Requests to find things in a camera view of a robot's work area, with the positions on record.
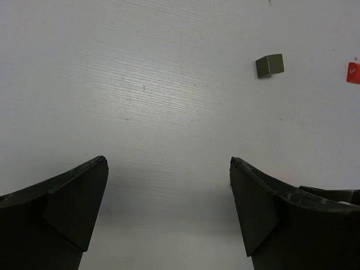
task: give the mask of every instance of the small block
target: small block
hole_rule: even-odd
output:
[[[360,84],[360,64],[350,62],[348,68],[348,83]]]
[[[282,54],[266,55],[256,60],[256,70],[258,72],[258,78],[271,76],[277,73],[284,72],[284,61]]]

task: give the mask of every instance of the green cube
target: green cube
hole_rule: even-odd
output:
[[[264,78],[277,73],[284,72],[284,62],[282,54],[266,55],[256,60],[256,70],[259,78]]]

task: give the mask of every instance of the red cube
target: red cube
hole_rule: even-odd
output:
[[[360,84],[360,64],[349,63],[348,78],[346,81],[348,83]]]

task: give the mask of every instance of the number on red block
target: number on red block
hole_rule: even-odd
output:
[[[346,81],[348,83],[360,84],[360,64],[349,63],[348,78]]]

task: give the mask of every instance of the cube's side face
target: cube's side face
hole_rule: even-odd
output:
[[[256,70],[258,72],[258,78],[271,75],[267,56],[256,60]]]
[[[269,70],[270,74],[277,74],[284,72],[284,61],[282,59],[282,54],[278,55],[268,55]]]

